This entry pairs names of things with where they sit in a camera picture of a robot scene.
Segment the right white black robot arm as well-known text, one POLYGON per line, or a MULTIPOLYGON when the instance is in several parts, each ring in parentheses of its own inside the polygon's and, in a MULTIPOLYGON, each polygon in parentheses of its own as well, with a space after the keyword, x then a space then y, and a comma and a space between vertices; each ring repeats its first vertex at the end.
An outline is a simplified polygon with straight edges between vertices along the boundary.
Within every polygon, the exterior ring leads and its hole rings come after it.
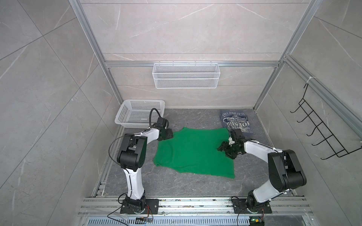
POLYGON ((229 140, 223 141, 218 151, 225 152, 231 159, 239 154, 251 154, 268 163, 268 181, 248 193, 246 206, 250 212, 261 211, 273 198, 307 184, 307 178, 293 150, 277 149, 246 138, 240 129, 231 130, 229 140))

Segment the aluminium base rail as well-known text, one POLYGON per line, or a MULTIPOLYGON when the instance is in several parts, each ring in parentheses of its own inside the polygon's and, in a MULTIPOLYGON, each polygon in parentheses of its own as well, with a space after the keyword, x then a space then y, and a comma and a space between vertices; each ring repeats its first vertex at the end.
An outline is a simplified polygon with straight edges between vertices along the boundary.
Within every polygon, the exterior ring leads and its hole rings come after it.
POLYGON ((153 197, 141 214, 121 198, 86 198, 78 211, 80 226, 317 226, 302 196, 279 196, 259 212, 244 197, 153 197))

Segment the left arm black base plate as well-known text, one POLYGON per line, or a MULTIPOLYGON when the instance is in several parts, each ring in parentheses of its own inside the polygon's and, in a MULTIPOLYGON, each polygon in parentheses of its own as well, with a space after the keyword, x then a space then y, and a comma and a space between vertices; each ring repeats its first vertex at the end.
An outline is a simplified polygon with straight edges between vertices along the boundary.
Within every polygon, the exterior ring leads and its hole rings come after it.
POLYGON ((120 214, 157 214, 159 199, 124 199, 121 204, 120 214))

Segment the blue-grey tank top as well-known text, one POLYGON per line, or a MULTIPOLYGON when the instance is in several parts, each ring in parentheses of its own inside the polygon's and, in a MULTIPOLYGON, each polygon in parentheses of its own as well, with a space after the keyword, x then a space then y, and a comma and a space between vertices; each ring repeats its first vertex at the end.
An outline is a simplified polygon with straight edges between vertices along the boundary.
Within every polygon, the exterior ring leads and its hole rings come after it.
POLYGON ((221 110, 220 120, 224 128, 230 130, 240 129, 245 137, 253 135, 248 116, 242 110, 221 110))

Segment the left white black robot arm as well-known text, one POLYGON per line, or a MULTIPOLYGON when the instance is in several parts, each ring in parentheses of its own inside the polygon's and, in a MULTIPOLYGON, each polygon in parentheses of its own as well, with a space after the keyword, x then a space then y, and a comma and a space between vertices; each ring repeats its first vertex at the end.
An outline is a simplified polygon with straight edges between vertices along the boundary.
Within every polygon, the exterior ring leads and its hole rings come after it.
POLYGON ((162 141, 173 138, 173 131, 169 128, 169 121, 159 117, 157 122, 145 131, 135 134, 125 134, 119 152, 117 163, 123 169, 128 192, 125 197, 127 205, 135 212, 145 209, 145 189, 142 184, 141 168, 146 159, 147 144, 152 141, 162 141))

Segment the green tank top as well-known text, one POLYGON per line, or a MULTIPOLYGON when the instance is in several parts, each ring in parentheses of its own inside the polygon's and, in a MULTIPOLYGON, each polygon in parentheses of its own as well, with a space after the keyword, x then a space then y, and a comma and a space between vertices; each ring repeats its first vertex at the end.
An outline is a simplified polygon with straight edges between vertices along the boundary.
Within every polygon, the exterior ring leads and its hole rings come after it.
POLYGON ((226 128, 198 130, 184 127, 173 138, 158 142, 156 166, 179 173, 194 173, 235 178, 234 161, 218 151, 222 142, 229 142, 226 128))

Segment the white plastic laundry basket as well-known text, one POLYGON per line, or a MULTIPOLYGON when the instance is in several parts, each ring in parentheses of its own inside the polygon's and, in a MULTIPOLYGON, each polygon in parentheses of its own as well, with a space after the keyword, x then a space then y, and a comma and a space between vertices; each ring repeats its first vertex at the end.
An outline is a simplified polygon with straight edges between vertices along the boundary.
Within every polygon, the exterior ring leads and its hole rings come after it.
POLYGON ((164 116, 165 101, 154 99, 125 100, 115 117, 115 123, 124 128, 146 129, 149 127, 149 115, 152 108, 156 108, 161 117, 164 116))

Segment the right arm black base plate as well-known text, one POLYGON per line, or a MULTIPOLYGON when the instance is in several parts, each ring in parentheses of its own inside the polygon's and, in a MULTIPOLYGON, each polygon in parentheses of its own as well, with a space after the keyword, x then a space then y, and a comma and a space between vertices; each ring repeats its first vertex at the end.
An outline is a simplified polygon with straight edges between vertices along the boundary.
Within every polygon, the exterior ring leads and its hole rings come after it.
POLYGON ((235 214, 271 214, 272 210, 269 202, 258 203, 252 199, 231 198, 232 207, 235 214))

